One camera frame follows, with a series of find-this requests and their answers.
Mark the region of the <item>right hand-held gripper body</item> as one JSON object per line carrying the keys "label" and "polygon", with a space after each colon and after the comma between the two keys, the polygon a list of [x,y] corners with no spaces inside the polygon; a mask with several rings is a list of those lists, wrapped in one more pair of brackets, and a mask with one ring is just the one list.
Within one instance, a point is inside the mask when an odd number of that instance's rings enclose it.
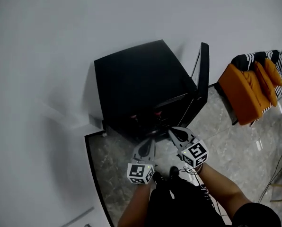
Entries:
{"label": "right hand-held gripper body", "polygon": [[179,158],[186,162],[193,168],[196,168],[203,164],[209,156],[209,151],[203,140],[199,140],[196,143],[187,144],[186,148],[180,150]]}

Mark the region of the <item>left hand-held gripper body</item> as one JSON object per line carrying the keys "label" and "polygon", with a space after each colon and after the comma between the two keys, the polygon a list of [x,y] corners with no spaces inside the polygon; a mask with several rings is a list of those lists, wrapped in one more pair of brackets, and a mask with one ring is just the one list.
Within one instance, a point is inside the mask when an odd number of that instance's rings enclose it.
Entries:
{"label": "left hand-held gripper body", "polygon": [[133,184],[147,185],[154,173],[155,161],[132,159],[127,165],[127,178]]}

